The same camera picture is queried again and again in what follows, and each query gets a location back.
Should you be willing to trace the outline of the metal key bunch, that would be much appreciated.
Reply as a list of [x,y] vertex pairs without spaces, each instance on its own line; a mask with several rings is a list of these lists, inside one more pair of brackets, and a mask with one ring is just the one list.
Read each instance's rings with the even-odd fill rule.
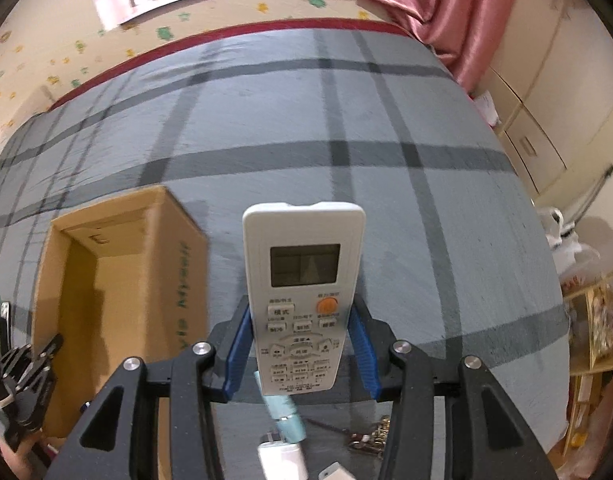
[[356,432],[351,429],[341,428],[321,422],[320,420],[306,417],[305,420],[312,426],[341,434],[345,437],[345,446],[357,453],[366,454],[381,458],[383,456],[387,437],[389,437],[391,418],[382,416],[379,422],[376,423],[368,432]]

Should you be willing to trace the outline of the small white plug adapter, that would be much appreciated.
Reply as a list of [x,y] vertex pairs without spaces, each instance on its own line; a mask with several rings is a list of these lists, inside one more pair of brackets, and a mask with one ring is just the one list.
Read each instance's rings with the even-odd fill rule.
[[318,480],[355,480],[355,477],[339,462],[335,462],[320,471]]

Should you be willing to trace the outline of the white square charger block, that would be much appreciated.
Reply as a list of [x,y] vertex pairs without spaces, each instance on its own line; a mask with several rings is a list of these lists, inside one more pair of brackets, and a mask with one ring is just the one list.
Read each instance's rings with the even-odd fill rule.
[[278,432],[263,434],[258,456],[266,480],[308,479],[301,445],[288,442]]

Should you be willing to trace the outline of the light blue small bottle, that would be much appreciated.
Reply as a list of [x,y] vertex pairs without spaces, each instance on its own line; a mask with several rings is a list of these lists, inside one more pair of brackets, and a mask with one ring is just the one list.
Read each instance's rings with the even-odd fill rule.
[[262,399],[282,439],[290,444],[298,444],[306,439],[304,422],[291,396],[263,394]]

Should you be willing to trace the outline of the white air conditioner remote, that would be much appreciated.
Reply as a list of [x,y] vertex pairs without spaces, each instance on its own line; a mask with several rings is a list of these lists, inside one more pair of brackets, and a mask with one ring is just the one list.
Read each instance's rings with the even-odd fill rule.
[[335,385],[366,214],[346,202],[264,203],[242,215],[249,308],[265,396]]

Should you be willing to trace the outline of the wooden shelf with clutter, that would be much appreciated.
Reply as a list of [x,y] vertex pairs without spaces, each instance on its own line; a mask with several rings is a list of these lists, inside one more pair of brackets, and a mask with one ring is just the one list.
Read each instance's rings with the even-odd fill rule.
[[549,453],[560,479],[613,479],[613,271],[569,290],[567,426]]

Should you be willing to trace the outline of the brown cardboard box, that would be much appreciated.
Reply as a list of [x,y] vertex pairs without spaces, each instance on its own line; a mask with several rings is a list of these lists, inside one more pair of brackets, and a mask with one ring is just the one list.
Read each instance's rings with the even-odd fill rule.
[[43,422],[64,446],[81,408],[128,358],[175,358],[208,334],[209,241],[163,185],[50,222],[32,322],[34,351],[64,340]]

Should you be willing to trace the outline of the grey plaid bed blanket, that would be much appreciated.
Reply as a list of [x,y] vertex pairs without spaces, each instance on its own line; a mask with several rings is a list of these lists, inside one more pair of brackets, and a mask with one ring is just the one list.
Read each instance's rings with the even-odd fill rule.
[[[209,241],[208,334],[249,302],[242,215],[264,203],[361,206],[355,298],[431,358],[478,356],[544,452],[568,397],[568,321],[536,210],[466,92],[422,44],[384,24],[295,21],[210,32],[95,78],[27,120],[0,154],[0,296],[11,342],[32,344],[52,220],[163,185]],[[221,479],[259,479],[253,335],[244,378],[212,406]],[[308,478],[339,462],[382,479],[382,457],[305,418],[368,432],[392,405],[365,390],[346,327],[335,385],[289,394]]]

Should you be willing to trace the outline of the white plastic bag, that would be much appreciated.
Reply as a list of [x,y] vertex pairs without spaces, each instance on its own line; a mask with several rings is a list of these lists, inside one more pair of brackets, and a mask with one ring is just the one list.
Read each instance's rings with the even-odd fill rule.
[[579,240],[576,223],[565,220],[560,209],[545,207],[538,208],[536,212],[561,282],[581,276],[599,263],[600,252]]

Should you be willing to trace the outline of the beige wardrobe cabinet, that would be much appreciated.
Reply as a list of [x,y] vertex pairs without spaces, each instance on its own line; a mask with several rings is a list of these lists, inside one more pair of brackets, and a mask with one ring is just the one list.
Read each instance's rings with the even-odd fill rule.
[[613,37],[587,0],[515,0],[478,89],[537,206],[567,208],[613,169]]

